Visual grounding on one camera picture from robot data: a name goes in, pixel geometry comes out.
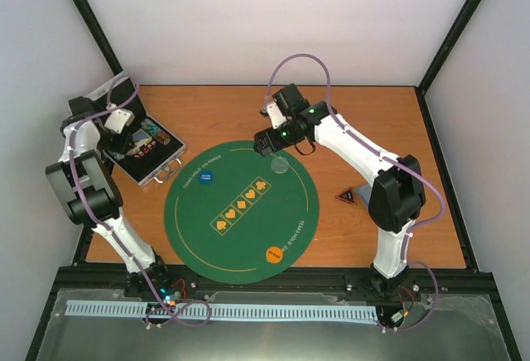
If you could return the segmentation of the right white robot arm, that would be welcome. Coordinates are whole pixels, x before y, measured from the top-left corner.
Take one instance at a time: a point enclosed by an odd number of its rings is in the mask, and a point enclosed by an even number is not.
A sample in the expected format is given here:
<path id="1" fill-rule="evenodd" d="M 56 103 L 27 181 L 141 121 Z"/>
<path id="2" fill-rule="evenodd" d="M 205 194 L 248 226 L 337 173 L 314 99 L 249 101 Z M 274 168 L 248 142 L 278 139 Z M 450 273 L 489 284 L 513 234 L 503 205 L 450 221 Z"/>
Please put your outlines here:
<path id="1" fill-rule="evenodd" d="M 326 101 L 310 103 L 294 84 L 277 91 L 260 113 L 271 126 L 253 137 L 258 154 L 268 156 L 307 140 L 334 152 L 365 179 L 369 216 L 378 228 L 372 286 L 381 294 L 393 290 L 404 278 L 412 226 L 426 203 L 418 160 L 379 147 Z"/>

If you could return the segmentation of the orange big blind button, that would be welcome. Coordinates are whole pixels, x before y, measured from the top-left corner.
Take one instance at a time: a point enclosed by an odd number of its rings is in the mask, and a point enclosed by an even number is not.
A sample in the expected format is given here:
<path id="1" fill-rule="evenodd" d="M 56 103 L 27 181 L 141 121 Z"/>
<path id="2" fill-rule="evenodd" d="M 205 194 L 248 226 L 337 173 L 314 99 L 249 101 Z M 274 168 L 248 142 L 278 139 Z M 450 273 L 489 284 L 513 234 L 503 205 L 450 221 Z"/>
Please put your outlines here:
<path id="1" fill-rule="evenodd" d="M 283 259 L 283 251 L 277 246 L 272 246 L 267 249 L 265 257 L 267 262 L 271 264 L 278 264 Z"/>

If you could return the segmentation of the blue small blind button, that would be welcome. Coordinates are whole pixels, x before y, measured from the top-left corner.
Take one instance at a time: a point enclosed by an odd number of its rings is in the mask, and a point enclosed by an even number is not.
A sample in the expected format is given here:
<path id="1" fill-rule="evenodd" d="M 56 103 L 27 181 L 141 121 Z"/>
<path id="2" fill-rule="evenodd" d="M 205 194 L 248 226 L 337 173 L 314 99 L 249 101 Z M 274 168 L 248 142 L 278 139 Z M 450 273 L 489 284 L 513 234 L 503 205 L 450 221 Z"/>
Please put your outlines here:
<path id="1" fill-rule="evenodd" d="M 199 175 L 199 183 L 209 185 L 214 180 L 214 172 L 211 170 L 202 171 Z"/>

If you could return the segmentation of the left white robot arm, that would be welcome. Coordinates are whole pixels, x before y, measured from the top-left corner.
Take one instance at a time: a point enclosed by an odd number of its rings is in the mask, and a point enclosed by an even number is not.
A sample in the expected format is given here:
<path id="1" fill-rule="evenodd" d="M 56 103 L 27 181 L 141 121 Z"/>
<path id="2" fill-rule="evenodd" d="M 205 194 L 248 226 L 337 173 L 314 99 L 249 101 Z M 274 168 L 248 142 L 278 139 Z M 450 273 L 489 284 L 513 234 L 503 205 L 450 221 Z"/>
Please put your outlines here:
<path id="1" fill-rule="evenodd" d="M 86 97 L 69 101 L 71 116 L 63 121 L 65 145 L 58 162 L 45 169 L 46 178 L 65 213 L 102 236 L 125 262 L 129 276 L 141 277 L 153 296 L 164 296 L 172 276 L 153 248 L 143 241 L 123 212 L 123 197 L 104 165 L 136 159 L 134 152 L 150 151 L 156 142 L 133 126 L 131 111 L 115 104 L 97 110 Z"/>

